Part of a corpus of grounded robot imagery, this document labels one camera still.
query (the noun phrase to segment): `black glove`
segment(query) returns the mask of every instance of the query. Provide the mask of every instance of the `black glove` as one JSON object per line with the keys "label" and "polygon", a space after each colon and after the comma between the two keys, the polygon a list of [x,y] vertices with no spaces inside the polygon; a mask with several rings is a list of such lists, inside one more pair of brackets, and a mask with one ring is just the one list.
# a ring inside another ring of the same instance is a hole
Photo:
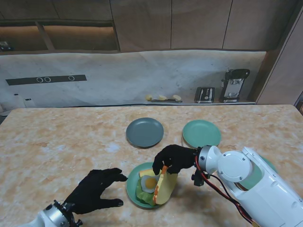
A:
{"label": "black glove", "polygon": [[127,180],[127,177],[121,173],[122,170],[118,168],[91,170],[64,203],[74,203],[75,206],[71,211],[76,214],[86,214],[103,208],[123,206],[123,201],[120,199],[104,200],[100,198],[102,192],[113,182],[125,182]]}
{"label": "black glove", "polygon": [[194,165],[195,153],[195,149],[184,148],[176,144],[168,145],[156,155],[152,169],[158,175],[163,165],[166,165],[169,167],[167,172],[177,174],[181,169],[188,169]]}

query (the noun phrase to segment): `lettuce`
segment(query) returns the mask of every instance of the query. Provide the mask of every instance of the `lettuce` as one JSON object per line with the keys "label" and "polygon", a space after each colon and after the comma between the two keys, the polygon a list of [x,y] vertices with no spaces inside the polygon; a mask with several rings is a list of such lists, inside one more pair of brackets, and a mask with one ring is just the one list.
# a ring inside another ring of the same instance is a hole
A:
{"label": "lettuce", "polygon": [[138,180],[138,183],[136,186],[136,196],[140,202],[148,203],[151,206],[155,205],[154,201],[152,200],[153,193],[147,193],[147,192],[142,191],[141,178]]}

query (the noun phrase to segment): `gray plate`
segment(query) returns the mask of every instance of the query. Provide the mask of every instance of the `gray plate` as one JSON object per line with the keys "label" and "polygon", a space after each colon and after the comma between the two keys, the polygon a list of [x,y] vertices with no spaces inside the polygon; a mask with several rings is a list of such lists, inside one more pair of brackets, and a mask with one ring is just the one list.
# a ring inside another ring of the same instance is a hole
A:
{"label": "gray plate", "polygon": [[139,118],[129,124],[126,138],[134,146],[147,148],[161,141],[164,129],[162,124],[149,117]]}

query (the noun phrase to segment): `countertop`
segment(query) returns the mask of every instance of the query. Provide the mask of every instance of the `countertop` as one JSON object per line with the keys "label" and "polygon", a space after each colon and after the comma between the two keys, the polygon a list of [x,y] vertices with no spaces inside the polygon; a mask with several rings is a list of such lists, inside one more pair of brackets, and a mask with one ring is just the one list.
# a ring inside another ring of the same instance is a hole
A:
{"label": "countertop", "polygon": [[[140,117],[163,124],[164,137],[153,148],[134,148],[125,138],[128,124]],[[181,145],[184,125],[195,119],[218,126],[222,152],[254,148],[303,196],[303,116],[291,105],[17,109],[0,125],[0,226],[33,220],[54,199],[63,201],[91,169],[118,167],[128,175],[152,162],[165,146]],[[137,208],[125,183],[114,183],[102,197],[120,198],[124,206],[76,218],[88,227],[249,226],[209,186],[195,187],[193,171],[180,172],[170,201],[157,210]]]}

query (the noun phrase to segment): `boiled egg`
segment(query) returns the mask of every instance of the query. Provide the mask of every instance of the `boiled egg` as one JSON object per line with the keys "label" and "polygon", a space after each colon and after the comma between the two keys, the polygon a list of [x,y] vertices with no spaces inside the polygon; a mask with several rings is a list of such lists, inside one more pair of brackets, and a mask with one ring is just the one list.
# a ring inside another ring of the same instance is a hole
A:
{"label": "boiled egg", "polygon": [[154,193],[160,176],[145,175],[141,179],[142,191],[147,193]]}

